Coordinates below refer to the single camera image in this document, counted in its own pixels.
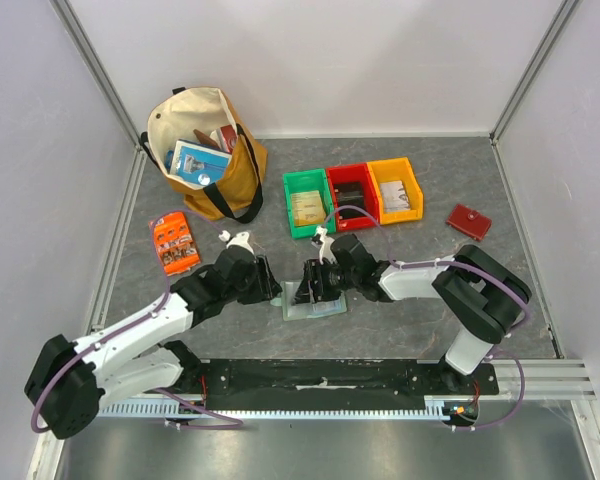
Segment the white id card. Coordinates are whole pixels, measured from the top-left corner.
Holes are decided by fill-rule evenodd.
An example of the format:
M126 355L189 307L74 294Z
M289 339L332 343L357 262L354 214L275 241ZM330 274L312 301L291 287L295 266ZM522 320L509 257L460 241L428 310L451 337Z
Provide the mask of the white id card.
M324 317L331 316L340 313L344 313L347 311L347 307L345 303L340 301L333 301L329 303L322 304L313 304L311 306L311 316L312 317Z

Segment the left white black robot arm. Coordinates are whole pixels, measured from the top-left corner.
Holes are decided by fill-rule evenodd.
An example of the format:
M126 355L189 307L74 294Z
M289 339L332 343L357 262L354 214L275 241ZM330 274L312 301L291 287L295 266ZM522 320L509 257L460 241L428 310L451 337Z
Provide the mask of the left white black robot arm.
M214 263L177 280L117 324L74 341L52 337L24 387L34 406L33 431L67 439L117 401L171 387L192 391L203 374L202 362L177 335L232 302L268 302L281 291L265 256L230 246Z

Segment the green card holder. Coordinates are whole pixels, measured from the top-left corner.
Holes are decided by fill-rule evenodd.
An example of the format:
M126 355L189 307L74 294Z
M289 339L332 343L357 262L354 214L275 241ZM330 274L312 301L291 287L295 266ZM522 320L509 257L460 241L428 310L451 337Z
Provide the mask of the green card holder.
M284 281L282 292L270 301L274 307L282 309L284 321L299 321L334 316L347 312L346 297L342 294L338 299L327 302L294 304L293 295L300 281Z

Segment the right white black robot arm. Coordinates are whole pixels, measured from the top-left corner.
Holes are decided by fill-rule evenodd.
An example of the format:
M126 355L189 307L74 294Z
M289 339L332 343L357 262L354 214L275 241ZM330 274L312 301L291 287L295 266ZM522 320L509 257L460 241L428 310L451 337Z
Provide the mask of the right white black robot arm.
M494 346L529 319L531 291L502 264L476 245L429 261L380 261L354 234L313 239L319 256L303 266L293 305L333 302L355 290L371 302L439 299L461 329L438 368L447 392L463 392Z

